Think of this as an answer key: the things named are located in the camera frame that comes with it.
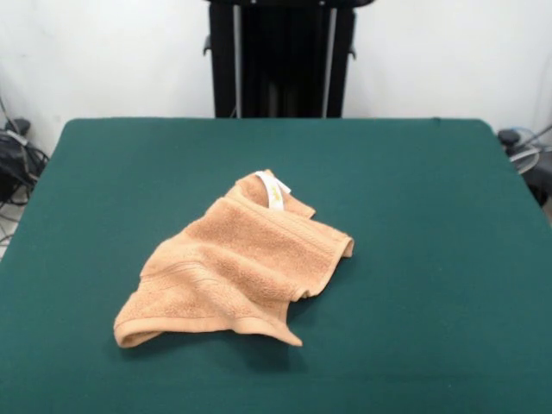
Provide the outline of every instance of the green table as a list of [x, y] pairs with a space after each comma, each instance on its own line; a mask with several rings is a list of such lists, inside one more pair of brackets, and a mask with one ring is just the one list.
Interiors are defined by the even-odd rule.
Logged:
[[[273, 169], [354, 257], [303, 339], [119, 349], [146, 258]], [[0, 412], [552, 412], [552, 232], [478, 121], [70, 122], [0, 267]]]

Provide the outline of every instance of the black device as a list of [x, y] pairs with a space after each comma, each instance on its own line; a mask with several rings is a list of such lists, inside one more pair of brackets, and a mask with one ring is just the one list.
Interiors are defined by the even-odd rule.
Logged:
[[[8, 120], [0, 129], [0, 207], [25, 204], [35, 188], [49, 158], [25, 138], [30, 122], [23, 118]], [[23, 189], [23, 199], [15, 199]]]
[[522, 154], [528, 150], [535, 152], [528, 154], [528, 157], [520, 159], [519, 162], [536, 161], [524, 169], [522, 176], [533, 197], [541, 206], [545, 205], [552, 196], [552, 152], [549, 151], [549, 147], [535, 141], [550, 130], [551, 127], [547, 127], [527, 141], [522, 141], [521, 135], [515, 129], [503, 129], [498, 133], [498, 138], [509, 156]]
[[354, 8], [374, 0], [209, 0], [216, 117], [340, 117]]

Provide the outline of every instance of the orange towel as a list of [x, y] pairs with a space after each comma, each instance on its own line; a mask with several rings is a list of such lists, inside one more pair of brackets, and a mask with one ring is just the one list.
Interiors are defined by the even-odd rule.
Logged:
[[115, 320], [120, 347], [225, 329], [302, 345], [285, 323], [289, 303], [318, 295], [353, 240], [311, 220], [315, 211], [276, 181], [269, 171], [240, 179], [157, 247]]

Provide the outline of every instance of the black cable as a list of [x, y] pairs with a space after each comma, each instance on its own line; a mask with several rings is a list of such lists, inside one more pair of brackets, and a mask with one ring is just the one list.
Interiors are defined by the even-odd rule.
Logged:
[[2, 239], [0, 239], [0, 244], [5, 242], [6, 240], [11, 239], [13, 236], [14, 236], [13, 233], [11, 235], [5, 235]]
[[[0, 129], [0, 203], [23, 206], [50, 158], [24, 138]], [[27, 200], [14, 200], [24, 189]]]
[[545, 129], [543, 129], [541, 132], [539, 132], [538, 134], [534, 134], [533, 136], [531, 136], [531, 138], [529, 138], [529, 140], [524, 141], [524, 142], [520, 142], [519, 144], [516, 145], [516, 147], [522, 147], [524, 145], [531, 144], [533, 141], [538, 140], [541, 136], [547, 134], [550, 131], [552, 131], [552, 125], [549, 125]]
[[17, 220], [16, 218], [5, 216], [2, 213], [0, 213], [0, 218], [3, 218], [4, 220], [7, 220], [7, 221], [12, 222], [12, 223], [19, 223], [19, 220]]
[[14, 122], [11, 117], [8, 115], [8, 111], [6, 110], [6, 105], [4, 105], [2, 100], [2, 95], [0, 95], [0, 110], [2, 110], [3, 116], [8, 120], [9, 125], [11, 125], [11, 128], [15, 130], [17, 134], [21, 134], [21, 131], [19, 130], [19, 127], [17, 126], [17, 123]]

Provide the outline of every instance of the white tag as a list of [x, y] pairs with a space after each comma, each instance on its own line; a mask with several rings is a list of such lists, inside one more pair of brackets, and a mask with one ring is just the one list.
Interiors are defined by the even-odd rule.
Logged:
[[268, 175], [266, 172], [258, 171], [255, 175], [262, 180], [263, 184], [267, 188], [268, 208], [272, 210], [284, 210], [284, 197], [282, 196], [282, 190], [288, 194], [292, 192], [292, 190], [290, 190], [290, 188], [279, 179]]

